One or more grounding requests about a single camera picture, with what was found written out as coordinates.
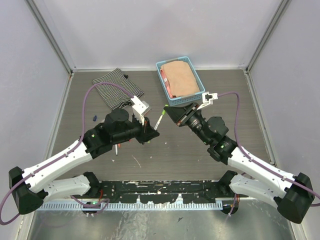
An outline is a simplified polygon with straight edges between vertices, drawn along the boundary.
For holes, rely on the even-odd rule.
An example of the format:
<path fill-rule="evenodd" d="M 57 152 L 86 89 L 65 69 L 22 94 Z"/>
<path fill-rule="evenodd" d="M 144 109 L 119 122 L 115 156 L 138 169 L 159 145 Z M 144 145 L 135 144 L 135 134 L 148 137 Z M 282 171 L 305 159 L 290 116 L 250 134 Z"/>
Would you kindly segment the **peach folded towel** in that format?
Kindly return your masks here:
<path fill-rule="evenodd" d="M 200 91 L 196 77 L 185 61 L 176 60 L 163 64 L 160 75 L 170 98 L 185 97 Z"/>

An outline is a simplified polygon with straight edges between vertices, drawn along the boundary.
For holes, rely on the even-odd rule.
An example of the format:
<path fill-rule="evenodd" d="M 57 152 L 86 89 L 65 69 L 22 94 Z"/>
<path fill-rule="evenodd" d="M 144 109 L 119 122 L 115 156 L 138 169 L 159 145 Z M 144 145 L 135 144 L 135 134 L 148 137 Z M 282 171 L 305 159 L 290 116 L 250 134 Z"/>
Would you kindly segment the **white pen lime end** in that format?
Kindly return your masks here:
<path fill-rule="evenodd" d="M 161 116 L 159 117 L 158 121 L 156 122 L 156 124 L 155 124 L 155 126 L 154 126 L 154 130 L 157 130 L 157 129 L 158 129 L 158 127 L 159 127 L 159 125 L 160 125 L 160 123 L 161 123 L 161 120 L 162 120 L 163 116 L 164 116 L 164 115 L 161 115 Z"/>

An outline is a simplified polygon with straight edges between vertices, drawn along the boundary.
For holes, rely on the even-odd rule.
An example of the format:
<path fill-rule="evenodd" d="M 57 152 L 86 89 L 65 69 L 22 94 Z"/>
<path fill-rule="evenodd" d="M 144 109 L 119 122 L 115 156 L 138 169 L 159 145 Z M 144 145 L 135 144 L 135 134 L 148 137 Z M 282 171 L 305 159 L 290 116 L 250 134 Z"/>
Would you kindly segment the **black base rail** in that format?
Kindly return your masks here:
<path fill-rule="evenodd" d="M 238 200 L 222 183 L 213 180 L 164 180 L 164 181 L 102 181 L 93 195 L 83 198 L 109 199 L 111 203 L 143 204 L 175 203 L 182 197 L 183 204 L 215 203 L 218 198 Z"/>

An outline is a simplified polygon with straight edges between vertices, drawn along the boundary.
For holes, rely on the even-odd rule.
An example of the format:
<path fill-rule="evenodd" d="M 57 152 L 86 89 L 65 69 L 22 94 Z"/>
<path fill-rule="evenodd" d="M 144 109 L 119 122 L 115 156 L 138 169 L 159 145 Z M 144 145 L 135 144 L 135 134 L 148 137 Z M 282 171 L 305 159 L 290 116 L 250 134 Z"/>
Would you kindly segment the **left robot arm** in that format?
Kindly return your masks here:
<path fill-rule="evenodd" d="M 87 130 L 65 150 L 29 168 L 12 168 L 9 188 L 21 215 L 29 214 L 43 203 L 68 196 L 95 198 L 101 184 L 93 172 L 85 172 L 73 178 L 57 180 L 69 170 L 89 162 L 113 149 L 113 146 L 136 139 L 144 144 L 156 137 L 155 130 L 146 117 L 139 121 L 136 116 L 117 108 L 105 116 L 104 122 Z"/>

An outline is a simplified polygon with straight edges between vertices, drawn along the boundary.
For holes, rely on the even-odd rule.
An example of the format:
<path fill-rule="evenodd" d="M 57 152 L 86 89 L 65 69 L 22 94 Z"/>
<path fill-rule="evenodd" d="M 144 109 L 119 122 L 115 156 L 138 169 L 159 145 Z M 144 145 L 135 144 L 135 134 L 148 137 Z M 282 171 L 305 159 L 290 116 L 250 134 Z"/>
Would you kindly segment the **light blue plastic basket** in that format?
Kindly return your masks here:
<path fill-rule="evenodd" d="M 206 91 L 187 56 L 159 61 L 156 63 L 156 69 L 170 106 L 200 100 Z"/>

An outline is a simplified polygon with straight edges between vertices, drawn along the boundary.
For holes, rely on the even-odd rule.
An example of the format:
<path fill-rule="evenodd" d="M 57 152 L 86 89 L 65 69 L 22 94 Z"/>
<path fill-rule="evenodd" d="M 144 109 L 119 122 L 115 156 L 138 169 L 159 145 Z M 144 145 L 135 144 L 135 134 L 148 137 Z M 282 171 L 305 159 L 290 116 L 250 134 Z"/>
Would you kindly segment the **black white striped cloth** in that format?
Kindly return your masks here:
<path fill-rule="evenodd" d="M 92 80 L 93 85 L 98 83 L 111 84 L 100 84 L 96 86 L 102 100 L 111 110 L 131 106 L 133 104 L 131 101 L 132 96 L 139 98 L 144 94 L 144 91 L 131 81 L 129 76 L 119 68 Z"/>

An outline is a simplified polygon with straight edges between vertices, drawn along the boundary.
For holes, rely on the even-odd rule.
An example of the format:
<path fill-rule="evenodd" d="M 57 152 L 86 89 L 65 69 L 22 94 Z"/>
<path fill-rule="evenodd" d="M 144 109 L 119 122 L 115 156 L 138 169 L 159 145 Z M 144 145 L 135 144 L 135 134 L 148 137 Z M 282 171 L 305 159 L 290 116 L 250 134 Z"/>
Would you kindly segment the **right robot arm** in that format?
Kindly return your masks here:
<path fill-rule="evenodd" d="M 246 178 L 228 171 L 220 179 L 223 196 L 246 195 L 273 206 L 293 223 L 303 221 L 315 199 L 307 175 L 294 175 L 256 158 L 227 136 L 229 129 L 220 116 L 203 118 L 197 103 L 165 106 L 163 110 L 178 127 L 189 127 L 208 146 L 207 152 L 215 161 L 250 175 Z"/>

